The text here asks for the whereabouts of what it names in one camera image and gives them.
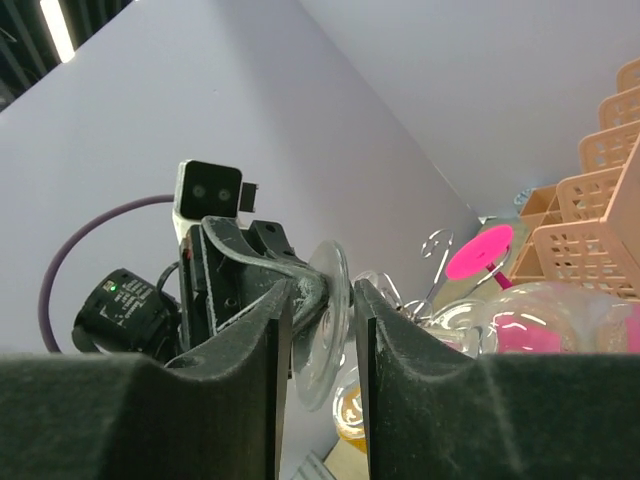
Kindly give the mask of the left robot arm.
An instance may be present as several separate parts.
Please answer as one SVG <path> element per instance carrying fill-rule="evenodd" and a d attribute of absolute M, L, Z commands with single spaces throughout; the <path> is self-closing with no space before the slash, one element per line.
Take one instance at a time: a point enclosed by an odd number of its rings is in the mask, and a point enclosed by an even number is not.
<path fill-rule="evenodd" d="M 255 220 L 243 228 L 235 219 L 207 216 L 189 228 L 173 267 L 177 297 L 124 268 L 110 273 L 76 316 L 76 348 L 167 362 L 236 323 L 281 280 L 293 285 L 295 332 L 328 303 L 325 278 L 297 257 L 276 222 Z"/>

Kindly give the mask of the yellow plastic goblet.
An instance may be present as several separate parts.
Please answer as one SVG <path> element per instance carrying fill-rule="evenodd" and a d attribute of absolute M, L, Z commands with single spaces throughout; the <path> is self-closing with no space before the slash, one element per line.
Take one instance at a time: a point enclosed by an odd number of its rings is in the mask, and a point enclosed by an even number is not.
<path fill-rule="evenodd" d="M 339 437 L 362 453 L 367 453 L 358 367 L 349 370 L 339 382 L 333 398 L 332 414 Z"/>

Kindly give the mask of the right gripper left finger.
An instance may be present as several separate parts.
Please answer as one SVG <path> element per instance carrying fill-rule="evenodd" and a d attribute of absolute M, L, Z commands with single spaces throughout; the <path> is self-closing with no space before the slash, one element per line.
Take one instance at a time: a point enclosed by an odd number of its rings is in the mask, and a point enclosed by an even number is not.
<path fill-rule="evenodd" d="M 292 290 L 161 365 L 139 354 L 5 355 L 5 479 L 275 479 Z"/>

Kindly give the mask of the clear front wine glass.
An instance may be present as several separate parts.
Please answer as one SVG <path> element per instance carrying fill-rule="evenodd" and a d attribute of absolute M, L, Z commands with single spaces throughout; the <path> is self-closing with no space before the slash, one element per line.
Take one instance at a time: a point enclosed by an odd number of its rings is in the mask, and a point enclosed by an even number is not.
<path fill-rule="evenodd" d="M 304 408 L 317 411 L 329 397 L 340 369 L 348 336 L 351 283 L 346 256 L 334 240 L 322 242 L 309 260 L 324 281 L 323 305 L 294 335 L 291 369 Z"/>

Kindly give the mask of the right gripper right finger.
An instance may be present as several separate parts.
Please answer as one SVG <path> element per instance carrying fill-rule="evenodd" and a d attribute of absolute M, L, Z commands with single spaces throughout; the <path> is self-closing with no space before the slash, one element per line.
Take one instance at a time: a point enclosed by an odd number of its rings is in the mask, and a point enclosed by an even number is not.
<path fill-rule="evenodd" d="M 354 287 L 369 474 L 374 479 L 635 479 L 639 359 L 470 358 Z"/>

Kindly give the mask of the pink plastic goblet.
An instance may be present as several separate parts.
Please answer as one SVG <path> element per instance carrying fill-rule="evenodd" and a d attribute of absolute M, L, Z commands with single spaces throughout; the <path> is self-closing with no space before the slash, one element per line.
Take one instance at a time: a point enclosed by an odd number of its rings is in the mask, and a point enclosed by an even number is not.
<path fill-rule="evenodd" d="M 639 352 L 639 305 L 564 282 L 514 285 L 499 261 L 513 228 L 499 225 L 464 245 L 446 266 L 449 280 L 485 273 L 502 289 L 490 299 L 462 300 L 435 317 L 442 341 L 470 357 L 493 353 Z"/>

